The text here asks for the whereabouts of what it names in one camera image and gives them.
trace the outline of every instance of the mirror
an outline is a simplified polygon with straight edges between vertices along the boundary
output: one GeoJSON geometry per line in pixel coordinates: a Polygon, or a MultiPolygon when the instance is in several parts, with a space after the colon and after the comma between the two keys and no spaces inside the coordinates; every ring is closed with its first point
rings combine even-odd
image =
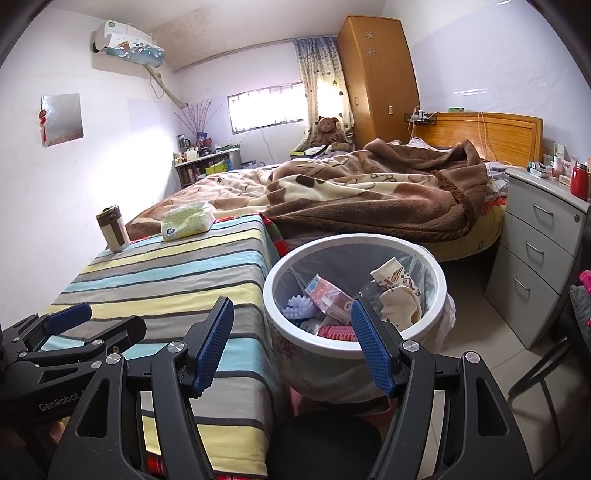
{"type": "Polygon", "coordinates": [[[44,147],[84,137],[78,93],[44,95],[39,119],[44,147]]]}

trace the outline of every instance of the red jar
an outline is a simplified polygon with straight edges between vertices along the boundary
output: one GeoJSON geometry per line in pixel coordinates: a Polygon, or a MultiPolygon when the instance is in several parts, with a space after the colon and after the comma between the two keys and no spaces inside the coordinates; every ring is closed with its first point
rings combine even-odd
{"type": "Polygon", "coordinates": [[[589,195],[589,175],[587,174],[587,165],[581,162],[573,168],[573,176],[570,179],[570,193],[587,201],[589,195]]]}

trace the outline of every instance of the wardrobe door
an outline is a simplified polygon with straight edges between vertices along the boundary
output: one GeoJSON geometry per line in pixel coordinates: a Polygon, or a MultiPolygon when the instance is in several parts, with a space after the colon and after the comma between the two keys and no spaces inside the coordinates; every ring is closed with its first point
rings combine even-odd
{"type": "Polygon", "coordinates": [[[407,141],[404,114],[419,105],[413,63],[400,20],[349,17],[365,72],[377,138],[407,141]]]}
{"type": "Polygon", "coordinates": [[[355,148],[361,150],[375,138],[374,119],[369,109],[368,94],[365,87],[365,72],[359,56],[355,33],[353,32],[351,17],[347,17],[337,39],[340,62],[343,65],[345,83],[349,92],[349,102],[355,126],[353,139],[355,148]]]}

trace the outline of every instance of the storage bin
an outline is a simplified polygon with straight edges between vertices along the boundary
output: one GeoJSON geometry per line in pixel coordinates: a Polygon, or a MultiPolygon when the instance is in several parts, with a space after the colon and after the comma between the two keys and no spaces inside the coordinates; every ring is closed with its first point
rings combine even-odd
{"type": "Polygon", "coordinates": [[[329,403],[360,403],[383,395],[374,385],[359,342],[307,333],[281,310],[292,296],[302,294],[317,273],[354,298],[372,280],[371,271],[392,257],[406,268],[424,296],[422,318],[401,332],[405,340],[420,342],[441,319],[447,296],[443,270],[424,247],[385,235],[331,236],[290,252],[269,272],[263,300],[274,353],[281,374],[297,392],[329,403]]]}

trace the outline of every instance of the teddy bear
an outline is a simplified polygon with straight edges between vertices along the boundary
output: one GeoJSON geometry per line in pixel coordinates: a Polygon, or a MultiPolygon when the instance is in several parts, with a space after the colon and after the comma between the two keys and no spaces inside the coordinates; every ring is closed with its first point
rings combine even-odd
{"type": "Polygon", "coordinates": [[[318,122],[318,133],[310,143],[311,147],[332,145],[333,151],[349,151],[350,146],[345,134],[338,128],[337,118],[322,118],[318,122]]]}

